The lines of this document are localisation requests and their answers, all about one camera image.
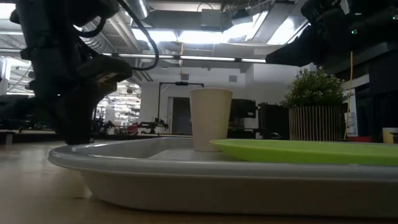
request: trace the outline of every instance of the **potted plant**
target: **potted plant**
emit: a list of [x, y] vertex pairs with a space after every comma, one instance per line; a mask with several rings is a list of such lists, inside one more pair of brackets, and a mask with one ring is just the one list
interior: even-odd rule
[[323, 70], [298, 72], [282, 105], [289, 109], [291, 140], [338, 141], [344, 81]]

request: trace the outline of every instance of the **green plant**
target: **green plant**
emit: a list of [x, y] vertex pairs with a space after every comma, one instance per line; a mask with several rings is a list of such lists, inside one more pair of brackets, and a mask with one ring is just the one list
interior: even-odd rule
[[327, 75], [323, 70], [298, 72], [296, 79], [288, 86], [288, 93], [281, 104], [288, 108], [300, 106], [341, 106], [348, 99], [343, 94], [344, 80]]

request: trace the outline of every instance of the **white paper cup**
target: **white paper cup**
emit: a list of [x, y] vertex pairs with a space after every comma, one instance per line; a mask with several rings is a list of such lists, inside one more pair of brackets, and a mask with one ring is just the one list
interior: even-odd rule
[[196, 151], [219, 152], [209, 141], [226, 139], [232, 91], [198, 88], [190, 91], [193, 146]]

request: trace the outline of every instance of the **black cable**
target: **black cable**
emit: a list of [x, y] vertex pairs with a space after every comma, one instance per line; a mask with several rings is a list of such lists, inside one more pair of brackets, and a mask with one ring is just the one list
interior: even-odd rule
[[76, 29], [76, 31], [79, 33], [80, 37], [92, 38], [92, 37], [95, 37], [96, 35], [100, 34], [100, 32], [104, 29], [105, 24], [106, 24], [106, 19], [101, 18], [96, 29], [91, 30], [91, 31], [86, 31], [86, 32], [80, 31], [78, 29]]
[[139, 29], [142, 31], [142, 33], [145, 34], [145, 36], [148, 38], [149, 43], [151, 44], [151, 46], [154, 48], [154, 52], [155, 52], [155, 62], [153, 65], [145, 67], [145, 68], [138, 68], [138, 67], [131, 67], [131, 69], [133, 70], [138, 70], [138, 71], [146, 71], [146, 70], [150, 70], [153, 69], [157, 66], [158, 62], [159, 62], [159, 49], [156, 46], [156, 43], [154, 42], [154, 40], [152, 40], [152, 38], [150, 37], [147, 29], [144, 27], [144, 25], [142, 25], [141, 21], [138, 19], [138, 17], [133, 13], [133, 11], [131, 10], [131, 8], [127, 5], [127, 3], [124, 0], [117, 0], [117, 2], [124, 8], [124, 10], [126, 10], [126, 12], [132, 17], [132, 19], [134, 20], [134, 22], [137, 24], [137, 26], [139, 27]]
[[199, 4], [198, 8], [197, 8], [197, 12], [199, 11], [199, 7], [200, 7], [203, 3], [207, 4], [208, 6], [211, 7], [211, 9], [213, 9], [213, 6], [211, 6], [211, 4], [209, 4], [208, 2], [203, 2], [203, 1], [202, 1], [202, 2]]

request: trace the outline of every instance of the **table surface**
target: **table surface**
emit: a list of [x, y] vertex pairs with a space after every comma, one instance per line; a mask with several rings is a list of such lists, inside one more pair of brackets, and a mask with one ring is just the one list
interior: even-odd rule
[[118, 207], [91, 195], [79, 173], [51, 164], [43, 142], [0, 146], [0, 222], [4, 224], [103, 223], [398, 223], [397, 220], [277, 217], [146, 212]]

